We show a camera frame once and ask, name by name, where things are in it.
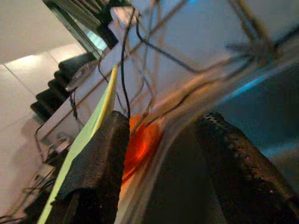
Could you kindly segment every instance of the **wire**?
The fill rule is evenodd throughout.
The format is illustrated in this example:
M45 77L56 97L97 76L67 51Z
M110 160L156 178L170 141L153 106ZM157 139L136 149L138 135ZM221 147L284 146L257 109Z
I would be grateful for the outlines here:
M25 217L22 217L22 218L14 218L14 219L9 219L9 220L6 220L6 221L3 221L3 222L0 222L0 224L4 224L4 223L10 223L10 222L13 222L13 221L18 221L18 220L21 220L21 219L24 219Z
M39 140L38 140L38 137L37 137L37 133L38 133L38 131L42 128L42 126L43 126L43 125L41 125L41 126L39 126L39 127L37 128L37 130L36 130L36 132L35 132L35 134L34 134L34 139L35 139L35 141L36 141L36 147L37 147L38 153L39 153L39 155L41 156L41 161L42 161L42 163L44 163L44 162L45 162L45 159L44 159L44 156L43 156L43 153L42 153L42 148L41 148L41 146L40 146L40 144L39 144Z
M76 107L76 88L73 89L70 93L70 104L73 109L73 117L75 118L75 120L78 124L79 131L81 131L81 127L84 127L84 124L78 117L78 112L77 112L77 107Z
M174 57L173 55L169 54L168 52L162 50L161 48L149 43L147 40L145 40L144 38L141 37L140 32L139 32L139 20L137 20L137 24L136 24L136 34L139 38L139 40L148 45L149 47L153 48L155 51L157 51L158 53L164 55L165 57L169 58L170 60L172 60L173 62L177 63L178 65L182 66L183 68L185 68L186 70L188 70L191 73L194 74L199 74L199 73L205 73L211 69L214 68L218 68L221 67L223 65L228 64L229 62L231 62L233 60L233 58L228 58L226 60L222 60L220 63L216 63L208 68L202 69L202 70L196 70L191 68L189 65L187 65L185 62L182 62L181 60L177 59L176 57Z
M252 58L249 59L244 65L242 65L240 68L238 68L238 69L237 69L236 71L234 71L232 74L230 74L230 75L228 76L228 78L232 78L232 77L234 77L235 75L239 74L240 72L244 71L246 68L248 68L248 67L251 65L251 63L252 63L253 61L254 61L254 58L252 57ZM152 119L150 122L148 122L148 123L146 124L146 126L149 126L149 125L150 125L151 123L153 123L154 121L160 119L161 117L164 117L164 116L167 115L168 113L170 113L170 112L174 111L175 109L177 109L178 107L180 107L180 106L184 103L184 101L185 101L189 96L191 96L194 92L196 92L196 91L199 90L200 88L202 88L202 87L204 87L204 86L206 86L206 85L208 85L208 84L214 83L214 82L216 82L216 81L218 81L218 79L216 79L216 80L214 80L214 81L207 81L207 82L205 82L205 83L202 83L202 84L196 86L194 89L192 89L192 90L189 91L187 94L185 94L185 95L182 97L182 99L181 99L175 106L173 106L173 107L170 108L169 110L165 111L165 112L164 112L163 114L161 114L160 116L157 116L157 117L155 117L154 119Z
M150 8L150 16L149 16L149 26L148 26L148 29L147 29L147 36L145 37L145 39L147 41L150 38L150 29L151 29L152 21L153 21L153 8L151 7ZM131 98L130 103L133 103L134 100L139 96L139 94L141 93L141 91L144 87L144 83L147 85L152 99L154 98L154 92L153 92L153 90L152 90L152 88L151 88L151 86L150 86L150 84L149 84L149 82L146 79L145 74L144 74L145 68L146 68L146 58L147 58L147 55L148 55L148 48L149 48L149 46L146 45L145 46L145 51L144 51L144 54L143 54L143 64L142 64L141 73L140 73L140 76L142 78L142 85L140 86L139 90L135 93L135 95Z
M106 81L106 83L108 84L109 81L108 81L107 77L104 76L103 72L102 72L101 69L100 69L100 61L99 61L99 63L98 63L98 70L99 70L100 75L103 77L103 79L104 79L104 80ZM120 95L118 94L117 91L116 91L116 97L117 97L117 101L118 101L118 103L120 104L120 107L121 107L122 111L125 111L125 109L124 109L124 107L123 107L123 105L122 105L122 103L121 103Z
M11 216L1 216L0 219L11 218Z
M291 40L292 38L299 35L299 25L295 26L293 29L291 29L287 34L285 34L282 38L275 41L274 48L277 49L283 44L285 44L287 41Z
M132 19L134 17L134 13L135 13L135 8L133 8L133 12L132 12L132 15L130 17L129 24L128 24L127 29L126 29L126 33L125 33L125 36L123 38L122 49L121 49L121 85L122 85L123 93L125 95L125 99L126 99L126 103L127 103L128 119L130 119L130 117L131 117L131 108L130 108L130 102L129 102L128 93L127 93L126 85L125 85L124 57L125 57L126 41L127 41L128 33L129 33L129 30L130 30L130 26L131 26L131 23L132 23Z
M25 197L23 198L23 200L21 201L21 203L12 211L11 215L9 215L9 216L12 217L14 214L16 214L20 210L20 208L26 203L27 199L33 193L33 191L35 191L35 189L38 188L42 184L42 182L44 182L44 180L46 180L48 178L48 176L50 176L50 174L53 172L54 169L55 168L53 168L38 184L36 184L33 187L33 189L30 192L28 192L25 195Z

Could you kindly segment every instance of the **black cable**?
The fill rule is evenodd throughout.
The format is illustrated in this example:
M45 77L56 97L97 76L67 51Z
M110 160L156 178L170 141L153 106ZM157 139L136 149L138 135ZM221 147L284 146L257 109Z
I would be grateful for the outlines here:
M126 103L127 103L128 119L130 119L130 117L131 117L131 108L130 108L130 102L129 102L128 93L127 93L126 85L125 85L125 72L124 72L124 65L123 64L124 64L124 58L125 58L126 41L127 41L128 33L129 33L129 30L130 30L130 26L131 26L131 23L132 23L132 19L134 17L134 13L135 13L135 8L133 8L133 12L132 12L132 15L130 17L130 21L129 21L129 24L127 26L126 33L125 33L125 36L123 38L122 49L121 49L121 85L122 85L123 93L125 95L125 99L126 99Z
M185 62L182 62L181 60L177 59L176 57L172 56L171 54L169 54L168 52L162 50L161 48L149 43L147 40L145 40L144 38L141 37L140 35L140 31L139 31L139 20L137 20L137 24L136 24L136 34L139 38L139 40L148 45L149 47L153 48L155 51L157 51L158 53L164 55L165 57L169 58L170 60L172 60L173 62L177 63L178 65L182 66L183 68L185 68L187 71L194 73L194 74L199 74L199 73L205 73L207 71L209 71L210 69L214 69L217 67L221 67L223 65L226 65L227 63L231 62L232 60L234 60L233 58L228 58L226 60L223 60L215 65L212 65L208 68L202 69L202 70L196 70L191 68L189 65L187 65Z
M3 221L3 222L0 222L0 224L4 224L4 223L10 223L10 222L13 222L13 221L18 221L18 220L21 220L21 219L24 219L25 217L22 217L22 218L14 218L14 219L9 219L9 220L6 220L6 221Z
M1 216L0 219L11 218L11 216Z
M77 112L77 108L76 108L75 95L76 95L76 88L70 93L70 104L71 104L71 107L73 109L73 117L75 118L75 120L77 120L78 119L78 112Z
M38 131L42 128L42 126L43 126L43 125L41 125L41 126L39 126L39 127L37 128L37 130L36 130L36 132L35 132L35 134L34 134L34 139L35 139L35 141L36 141L36 147L37 147L37 150L38 150L38 152L39 152L39 154L40 154L40 156L41 156L42 163L44 163L44 162L45 162L45 159L44 159L44 157L43 157L42 148L41 148L41 146L40 146L40 144L39 144L39 141L38 141L38 138L37 138L37 133L38 133Z
M71 92L70 92L70 104L71 104L71 107L73 109L73 117L75 118L75 120L77 121L78 123L78 126L79 126L79 132L81 131L81 128L80 126L84 127L84 124L83 122L80 120L80 118L78 117L78 112L77 112L77 106L76 106L76 89L73 89Z
M240 68L238 68L236 71L234 71L232 74L230 74L228 76L228 78L232 78L233 76L235 76L236 74L239 74L240 72L242 72L243 70L245 70L246 68L248 68L251 63L253 62L254 58L251 58L249 59L244 65L242 65ZM215 81L218 81L217 80L214 80L214 81L207 81L206 83L202 83L198 86L196 86L194 89L192 89L191 91L189 91L187 94L185 94L182 99L176 104L174 105L172 108L170 108L169 110L165 111L163 114L161 114L160 116L157 116L155 117L154 119L152 119L150 122L148 122L146 124L146 126L150 125L151 123L153 123L154 121L158 120L159 118L161 117L164 117L165 115L167 115L168 113L174 111L175 109L177 109L178 107L180 107L184 101L190 96L192 95L194 92L196 92L197 90L199 90L200 88L206 86L207 84L211 84L211 83L214 83Z
M282 38L279 38L277 41L274 43L274 48L277 49L281 45L285 44L287 41L290 39L296 37L299 35L299 25L291 29L287 34L285 34Z
M100 75L103 77L103 79L104 79L104 80L106 81L106 83L108 84L109 81L108 81L107 77L104 76L103 72L102 72L101 69L100 69L100 62L98 63L98 70L99 70ZM120 95L118 94L118 92L116 92L116 97L117 97L117 101L118 101L118 103L119 103L120 106L121 106L122 111L124 111L125 109L123 108L123 105L122 105L122 103L121 103L121 99L120 99Z
M44 180L46 180L48 178L48 176L50 176L50 174L52 173L52 171L54 170L55 168L53 168L38 184L36 184L33 189L28 192L25 197L23 198L22 202L14 209L14 211L12 212L12 214L10 215L11 217L17 213L19 211L19 209L25 204L25 202L27 201L27 199L29 198L29 196L33 193L33 191L35 191L36 188L38 188L42 182L44 182Z

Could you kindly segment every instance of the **black rubber pad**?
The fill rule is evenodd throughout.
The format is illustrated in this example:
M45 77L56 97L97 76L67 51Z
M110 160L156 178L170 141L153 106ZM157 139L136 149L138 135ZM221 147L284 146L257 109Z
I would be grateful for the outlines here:
M128 119L111 112L73 160L46 223L62 223L72 196L80 192L73 223L113 224L128 141Z
M198 118L196 137L227 223L273 223L269 220L297 197L274 165L221 115ZM291 216L283 219L294 223Z

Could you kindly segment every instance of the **white wall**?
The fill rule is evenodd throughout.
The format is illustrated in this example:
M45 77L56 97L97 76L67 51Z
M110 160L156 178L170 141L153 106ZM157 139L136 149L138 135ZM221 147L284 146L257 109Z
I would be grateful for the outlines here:
M0 0L0 64L77 41L42 0Z

